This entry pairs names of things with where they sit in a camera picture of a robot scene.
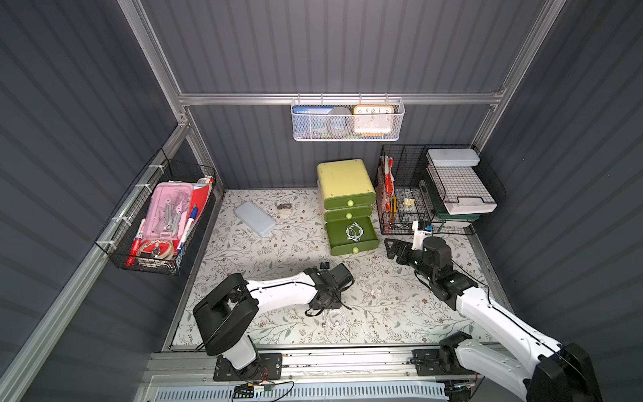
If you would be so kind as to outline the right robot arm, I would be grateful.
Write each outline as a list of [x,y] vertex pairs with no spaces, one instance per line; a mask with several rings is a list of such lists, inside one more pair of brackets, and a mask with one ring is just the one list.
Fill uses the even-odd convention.
[[386,239],[390,260],[409,266],[420,283],[449,308],[480,325],[507,354],[462,331],[439,343],[436,363],[445,373],[472,371],[523,401],[601,401],[590,356],[524,323],[492,300],[482,284],[455,269],[450,246],[429,236],[420,244]]

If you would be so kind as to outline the green bottom drawer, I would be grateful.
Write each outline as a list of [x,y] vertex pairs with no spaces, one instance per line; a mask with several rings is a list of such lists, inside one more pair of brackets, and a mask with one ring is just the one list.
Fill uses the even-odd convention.
[[332,256],[372,251],[379,246],[378,236],[369,217],[328,222],[325,230]]

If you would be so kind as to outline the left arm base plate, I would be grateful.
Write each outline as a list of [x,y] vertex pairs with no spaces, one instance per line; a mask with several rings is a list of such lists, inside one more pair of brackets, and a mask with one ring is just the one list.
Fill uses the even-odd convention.
[[260,353],[258,358],[245,368],[235,368],[225,357],[219,356],[214,369],[215,382],[226,381],[275,381],[281,378],[283,369],[281,353]]

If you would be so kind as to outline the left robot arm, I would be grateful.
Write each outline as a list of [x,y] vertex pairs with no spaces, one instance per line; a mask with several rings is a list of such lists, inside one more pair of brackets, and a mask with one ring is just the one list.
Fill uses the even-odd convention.
[[342,294],[354,284],[350,270],[339,264],[332,269],[306,268],[294,276],[271,281],[251,281],[240,273],[224,279],[193,309],[202,342],[197,350],[223,356],[239,374],[258,370],[261,356],[246,335],[261,314],[304,307],[315,318],[345,307]]

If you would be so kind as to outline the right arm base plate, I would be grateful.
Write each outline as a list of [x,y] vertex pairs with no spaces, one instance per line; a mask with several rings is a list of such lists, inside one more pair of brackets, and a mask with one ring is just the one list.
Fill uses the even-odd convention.
[[418,376],[474,375],[471,370],[443,363],[440,350],[433,348],[414,349],[409,363],[415,367]]

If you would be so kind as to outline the white earphones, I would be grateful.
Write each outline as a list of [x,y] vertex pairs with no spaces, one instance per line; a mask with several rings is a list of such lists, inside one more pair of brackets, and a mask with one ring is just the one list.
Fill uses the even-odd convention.
[[347,320],[347,316],[343,311],[339,309],[329,310],[326,316],[326,325],[331,329],[339,329],[347,323]]
[[363,228],[355,221],[346,227],[346,236],[349,241],[358,243],[364,235]]

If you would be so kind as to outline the green yellow drawer cabinet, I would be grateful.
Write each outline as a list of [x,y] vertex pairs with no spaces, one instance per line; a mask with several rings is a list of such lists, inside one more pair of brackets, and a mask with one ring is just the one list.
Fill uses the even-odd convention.
[[326,223],[338,220],[371,219],[376,193],[363,160],[319,164],[317,184],[324,228]]

